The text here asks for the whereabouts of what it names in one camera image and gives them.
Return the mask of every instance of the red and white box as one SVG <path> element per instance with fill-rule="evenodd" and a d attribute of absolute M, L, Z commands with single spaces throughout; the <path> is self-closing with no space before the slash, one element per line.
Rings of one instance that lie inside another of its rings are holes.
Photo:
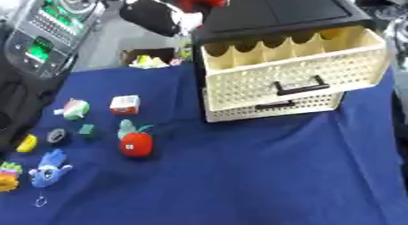
<path fill-rule="evenodd" d="M 116 115 L 135 115 L 139 112 L 140 97 L 138 95 L 114 97 L 109 110 Z"/>

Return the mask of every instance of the green display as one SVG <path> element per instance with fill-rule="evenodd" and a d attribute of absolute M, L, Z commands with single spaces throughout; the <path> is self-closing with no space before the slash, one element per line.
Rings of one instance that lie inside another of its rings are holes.
<path fill-rule="evenodd" d="M 27 54 L 35 57 L 39 61 L 45 62 L 48 59 L 52 49 L 53 44 L 50 41 L 43 37 L 38 37 L 27 49 Z"/>
<path fill-rule="evenodd" d="M 56 5 L 55 0 L 44 0 L 42 9 L 64 26 L 82 28 L 75 15 L 70 14 L 64 7 Z"/>

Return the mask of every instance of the drawer handle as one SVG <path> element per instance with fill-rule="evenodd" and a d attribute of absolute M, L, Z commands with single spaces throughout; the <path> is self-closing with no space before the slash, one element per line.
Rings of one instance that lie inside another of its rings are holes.
<path fill-rule="evenodd" d="M 293 102 L 292 100 L 288 100 L 288 102 L 283 102 L 283 103 L 271 103 L 271 104 L 266 104 L 266 105 L 257 105 L 255 106 L 255 109 L 257 110 L 263 110 L 263 109 L 271 109 L 271 108 L 280 108 L 280 107 L 294 107 L 296 106 L 296 103 Z"/>
<path fill-rule="evenodd" d="M 275 87 L 278 89 L 278 93 L 277 95 L 279 97 L 281 96 L 287 96 L 287 95 L 291 95 L 291 94 L 297 94 L 297 93 L 302 93 L 302 92 L 306 92 L 306 91 L 313 91 L 313 90 L 322 90 L 322 89 L 327 89 L 330 88 L 330 85 L 325 83 L 323 81 L 323 79 L 320 76 L 315 76 L 313 77 L 316 82 L 319 85 L 315 85 L 315 86 L 307 86 L 307 87 L 300 87 L 300 88 L 294 88 L 294 89 L 283 89 L 282 85 L 280 82 L 273 82 L 273 84 L 275 85 Z"/>

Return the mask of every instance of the gray floor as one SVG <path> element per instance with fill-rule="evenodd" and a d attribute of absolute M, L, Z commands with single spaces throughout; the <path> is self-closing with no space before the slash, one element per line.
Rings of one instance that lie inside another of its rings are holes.
<path fill-rule="evenodd" d="M 102 25 L 98 26 L 79 50 L 74 71 L 95 70 L 121 66 L 123 50 L 177 46 L 178 40 L 156 35 L 128 23 L 118 16 L 118 4 L 104 13 Z"/>

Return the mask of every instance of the beige drawer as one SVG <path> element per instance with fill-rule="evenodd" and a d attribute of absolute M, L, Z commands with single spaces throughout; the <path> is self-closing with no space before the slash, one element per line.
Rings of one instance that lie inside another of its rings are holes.
<path fill-rule="evenodd" d="M 210 123 L 249 118 L 265 118 L 291 114 L 331 111 L 342 101 L 343 93 L 296 98 L 290 101 L 252 107 L 210 111 L 207 94 L 203 92 L 206 120 Z"/>
<path fill-rule="evenodd" d="M 385 41 L 369 29 L 305 36 L 203 46 L 209 110 L 373 87 L 388 67 Z"/>

